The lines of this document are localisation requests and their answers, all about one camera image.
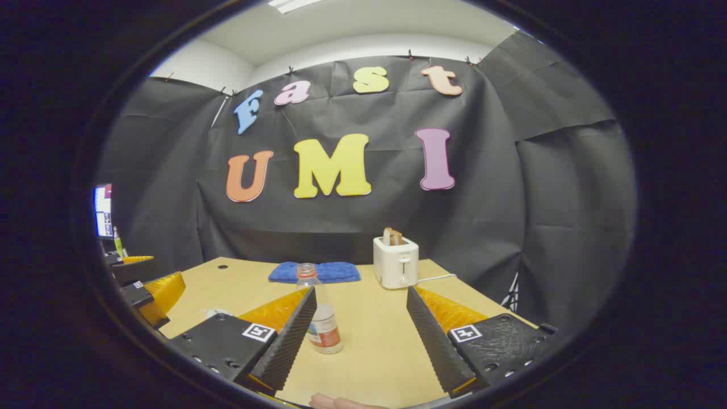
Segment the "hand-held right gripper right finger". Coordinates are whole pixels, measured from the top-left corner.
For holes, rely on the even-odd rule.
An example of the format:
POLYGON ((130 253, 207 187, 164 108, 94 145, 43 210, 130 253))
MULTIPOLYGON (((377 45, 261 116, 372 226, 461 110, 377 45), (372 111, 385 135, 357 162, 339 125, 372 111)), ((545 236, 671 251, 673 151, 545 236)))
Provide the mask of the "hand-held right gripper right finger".
POLYGON ((516 378, 550 349, 558 331, 548 323, 534 328, 511 313, 488 318, 418 286, 407 290, 407 311, 450 398, 516 378))

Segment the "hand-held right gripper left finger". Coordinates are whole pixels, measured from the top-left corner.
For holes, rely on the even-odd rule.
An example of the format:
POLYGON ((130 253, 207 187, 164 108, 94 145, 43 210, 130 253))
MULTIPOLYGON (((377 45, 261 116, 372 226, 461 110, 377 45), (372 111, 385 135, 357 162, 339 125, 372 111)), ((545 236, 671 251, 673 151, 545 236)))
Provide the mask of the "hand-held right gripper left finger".
POLYGON ((284 388, 316 309, 316 289, 305 287, 238 318, 215 314, 169 344, 217 376, 273 396, 284 388))

